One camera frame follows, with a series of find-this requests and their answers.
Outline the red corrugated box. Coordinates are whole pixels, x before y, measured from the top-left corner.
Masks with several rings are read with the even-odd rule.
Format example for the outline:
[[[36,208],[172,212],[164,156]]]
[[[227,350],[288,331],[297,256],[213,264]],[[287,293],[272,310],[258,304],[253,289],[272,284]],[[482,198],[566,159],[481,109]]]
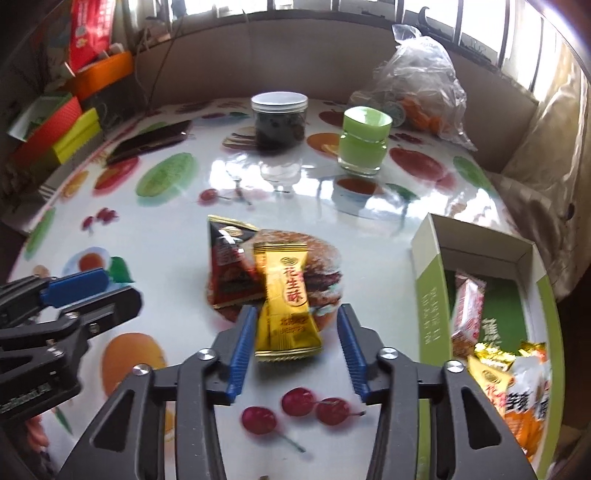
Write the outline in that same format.
[[[36,128],[31,136],[12,154],[19,167],[28,167],[43,157],[60,140],[82,115],[82,109],[75,96],[62,96],[60,105]]]

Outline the clear plastic bag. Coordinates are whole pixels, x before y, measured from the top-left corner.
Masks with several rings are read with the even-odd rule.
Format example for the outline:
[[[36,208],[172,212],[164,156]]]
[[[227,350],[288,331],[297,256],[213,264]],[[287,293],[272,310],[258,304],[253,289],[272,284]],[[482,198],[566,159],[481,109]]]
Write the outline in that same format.
[[[349,105],[375,108],[390,115],[394,127],[430,133],[475,151],[464,126],[467,93],[448,51],[414,26],[394,24],[392,30],[394,55],[353,92]]]

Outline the beige patterned curtain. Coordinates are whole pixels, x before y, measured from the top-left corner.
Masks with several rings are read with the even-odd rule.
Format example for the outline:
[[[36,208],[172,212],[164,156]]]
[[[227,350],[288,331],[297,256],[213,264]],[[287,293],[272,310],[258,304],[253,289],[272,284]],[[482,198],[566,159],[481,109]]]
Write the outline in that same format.
[[[590,268],[590,80],[568,46],[517,150],[489,178],[566,298]]]

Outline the white red sesame nougat candy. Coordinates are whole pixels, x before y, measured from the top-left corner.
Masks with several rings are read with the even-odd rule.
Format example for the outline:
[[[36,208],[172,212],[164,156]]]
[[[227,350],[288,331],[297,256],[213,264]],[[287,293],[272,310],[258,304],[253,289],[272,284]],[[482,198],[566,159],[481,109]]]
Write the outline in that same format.
[[[452,311],[453,355],[467,358],[480,336],[486,282],[466,272],[455,274],[456,301]]]

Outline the green cardboard box tray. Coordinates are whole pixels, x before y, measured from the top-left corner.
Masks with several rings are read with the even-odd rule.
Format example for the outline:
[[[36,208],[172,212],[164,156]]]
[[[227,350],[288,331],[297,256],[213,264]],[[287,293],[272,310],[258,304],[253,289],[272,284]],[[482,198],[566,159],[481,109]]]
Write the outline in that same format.
[[[417,230],[411,252],[419,310],[419,357],[440,365],[453,356],[455,275],[485,282],[479,341],[515,353],[522,343],[546,347],[545,381],[537,410],[532,467],[549,476],[563,417],[565,368],[554,294],[538,249],[529,240],[435,214]]]

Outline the dark jar white lid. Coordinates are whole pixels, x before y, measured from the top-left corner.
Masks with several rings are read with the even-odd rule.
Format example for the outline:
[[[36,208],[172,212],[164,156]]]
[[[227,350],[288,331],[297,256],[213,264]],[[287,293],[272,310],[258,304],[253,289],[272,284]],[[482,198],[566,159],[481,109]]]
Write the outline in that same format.
[[[252,96],[254,141],[260,150],[287,150],[304,141],[308,97],[291,91]]]

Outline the red snack bag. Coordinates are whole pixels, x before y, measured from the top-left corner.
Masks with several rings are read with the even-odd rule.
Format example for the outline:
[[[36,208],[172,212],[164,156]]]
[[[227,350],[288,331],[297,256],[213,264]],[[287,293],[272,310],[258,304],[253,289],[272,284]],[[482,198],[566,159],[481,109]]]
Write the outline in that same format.
[[[73,0],[68,65],[77,73],[110,46],[115,0]]]

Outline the gold peanut crisp candy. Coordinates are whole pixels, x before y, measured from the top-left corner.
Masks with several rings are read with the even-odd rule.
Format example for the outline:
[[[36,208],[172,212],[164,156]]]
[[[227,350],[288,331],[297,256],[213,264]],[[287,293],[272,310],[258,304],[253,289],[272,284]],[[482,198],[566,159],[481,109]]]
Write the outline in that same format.
[[[482,363],[475,356],[468,357],[468,370],[498,413],[504,416],[512,376]]]
[[[254,246],[254,256],[266,289],[256,327],[256,359],[283,362],[317,355],[322,351],[322,337],[312,319],[304,284],[308,247],[260,242]]]

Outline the black smartphone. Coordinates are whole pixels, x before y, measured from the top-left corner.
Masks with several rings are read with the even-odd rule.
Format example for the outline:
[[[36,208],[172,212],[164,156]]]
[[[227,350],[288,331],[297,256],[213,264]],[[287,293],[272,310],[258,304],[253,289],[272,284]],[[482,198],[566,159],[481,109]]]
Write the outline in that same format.
[[[124,140],[111,152],[106,160],[106,165],[111,166],[132,157],[137,157],[140,154],[181,143],[187,139],[191,128],[192,121],[185,120],[165,125]]]

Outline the gold rice bar snack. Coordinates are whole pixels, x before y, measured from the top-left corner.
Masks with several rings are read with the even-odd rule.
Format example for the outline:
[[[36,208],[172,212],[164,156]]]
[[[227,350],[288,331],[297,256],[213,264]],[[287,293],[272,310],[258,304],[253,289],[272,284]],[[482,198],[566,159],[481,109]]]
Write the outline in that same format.
[[[517,356],[503,351],[498,346],[479,342],[474,347],[474,355],[483,364],[502,372],[509,372]]]

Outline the red black snack packet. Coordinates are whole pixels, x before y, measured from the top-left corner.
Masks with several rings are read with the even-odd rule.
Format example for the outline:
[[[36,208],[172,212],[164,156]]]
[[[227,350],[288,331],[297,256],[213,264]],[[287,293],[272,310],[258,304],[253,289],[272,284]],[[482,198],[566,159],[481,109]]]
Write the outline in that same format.
[[[262,299],[264,288],[245,244],[256,236],[255,225],[208,215],[211,274],[207,300],[215,310]]]

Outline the green glass jar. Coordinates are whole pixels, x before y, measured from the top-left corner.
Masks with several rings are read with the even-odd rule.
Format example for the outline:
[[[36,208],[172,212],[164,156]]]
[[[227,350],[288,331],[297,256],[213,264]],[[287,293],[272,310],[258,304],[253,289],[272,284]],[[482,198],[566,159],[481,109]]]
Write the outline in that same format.
[[[391,116],[372,107],[346,110],[339,137],[339,166],[366,177],[375,176],[388,150],[392,123]]]

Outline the white orange konjac snack packet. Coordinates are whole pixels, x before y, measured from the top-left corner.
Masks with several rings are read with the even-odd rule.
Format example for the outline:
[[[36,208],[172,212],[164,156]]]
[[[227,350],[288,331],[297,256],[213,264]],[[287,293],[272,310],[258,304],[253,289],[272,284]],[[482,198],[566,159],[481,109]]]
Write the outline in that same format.
[[[518,357],[510,373],[504,419],[529,461],[544,431],[550,396],[550,370],[538,356]]]

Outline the yellow green box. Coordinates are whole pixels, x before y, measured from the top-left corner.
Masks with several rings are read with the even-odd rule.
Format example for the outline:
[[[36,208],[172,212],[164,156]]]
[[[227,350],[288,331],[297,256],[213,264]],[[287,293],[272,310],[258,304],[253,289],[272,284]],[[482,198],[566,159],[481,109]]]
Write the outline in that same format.
[[[84,112],[50,149],[60,165],[65,164],[85,144],[102,135],[102,127],[95,108]]]

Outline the orange storage box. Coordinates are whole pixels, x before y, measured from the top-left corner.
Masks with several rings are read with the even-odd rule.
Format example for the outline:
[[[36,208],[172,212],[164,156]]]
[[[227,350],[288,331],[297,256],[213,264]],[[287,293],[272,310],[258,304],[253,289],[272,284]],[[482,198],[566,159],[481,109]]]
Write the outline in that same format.
[[[133,56],[124,51],[89,65],[68,80],[63,89],[82,102],[131,75],[133,69]]]

